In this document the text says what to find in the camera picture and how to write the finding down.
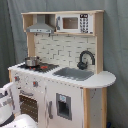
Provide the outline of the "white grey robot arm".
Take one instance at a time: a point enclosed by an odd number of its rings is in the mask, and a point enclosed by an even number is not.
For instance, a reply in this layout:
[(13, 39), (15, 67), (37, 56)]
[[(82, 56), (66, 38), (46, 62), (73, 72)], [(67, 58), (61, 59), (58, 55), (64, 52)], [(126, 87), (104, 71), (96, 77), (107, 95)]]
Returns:
[(36, 122), (20, 111), (19, 94), (13, 82), (0, 88), (0, 128), (38, 128)]

